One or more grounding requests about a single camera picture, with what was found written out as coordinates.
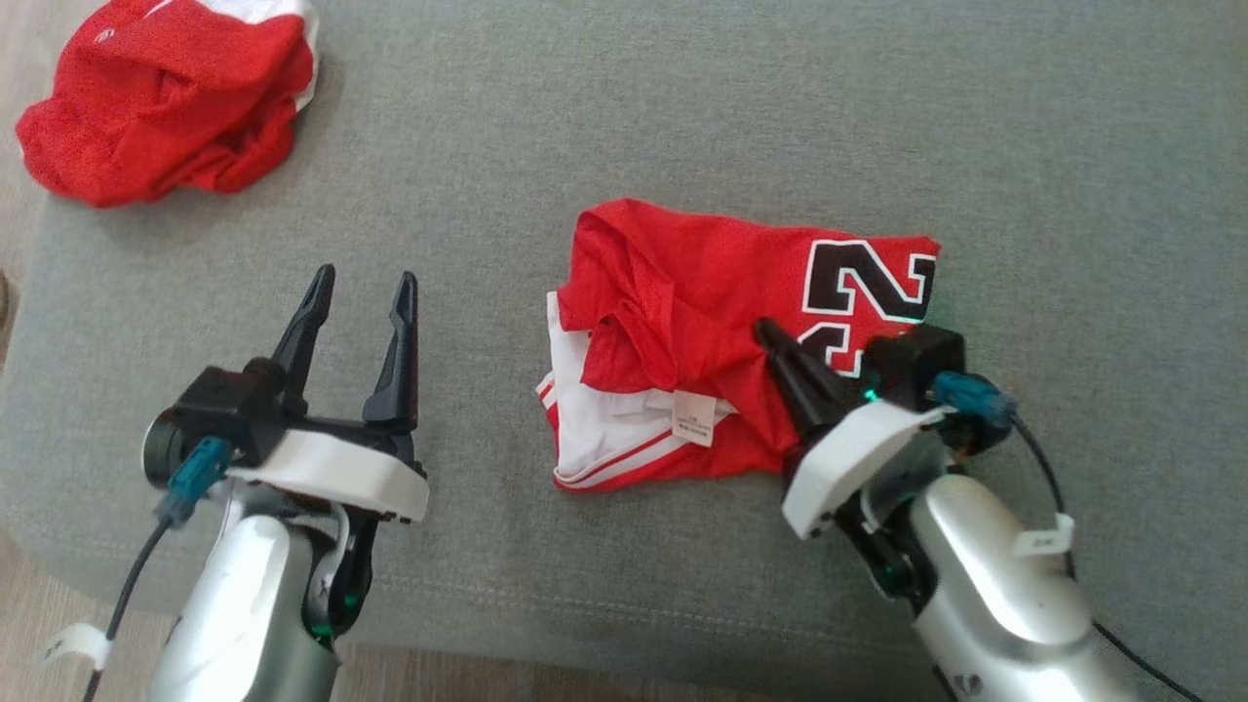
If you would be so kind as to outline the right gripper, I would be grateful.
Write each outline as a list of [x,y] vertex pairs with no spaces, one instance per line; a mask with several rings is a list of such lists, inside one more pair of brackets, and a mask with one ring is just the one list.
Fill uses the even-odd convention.
[[[789,528],[801,540],[837,530],[884,600],[922,610],[936,576],[911,511],[953,465],[937,431],[948,408],[914,412],[869,403],[852,410],[852,385],[771,317],[758,320],[755,339],[792,422],[795,438],[785,452],[799,452],[782,498]],[[830,418],[842,422],[830,428]]]

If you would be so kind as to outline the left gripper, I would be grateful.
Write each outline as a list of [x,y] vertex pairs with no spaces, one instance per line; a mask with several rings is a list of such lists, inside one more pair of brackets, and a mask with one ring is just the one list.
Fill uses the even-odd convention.
[[[322,265],[282,334],[271,360],[285,373],[285,413],[307,416],[307,378],[318,332],[329,319],[334,266]],[[418,426],[418,280],[401,275],[389,309],[393,334],[363,421],[389,433]],[[419,463],[378,448],[310,430],[290,430],[255,468],[230,467],[238,486],[253,486],[280,517],[327,513],[337,530],[329,547],[314,548],[302,608],[317,640],[334,640],[356,625],[371,590],[379,523],[419,523],[429,487]]]

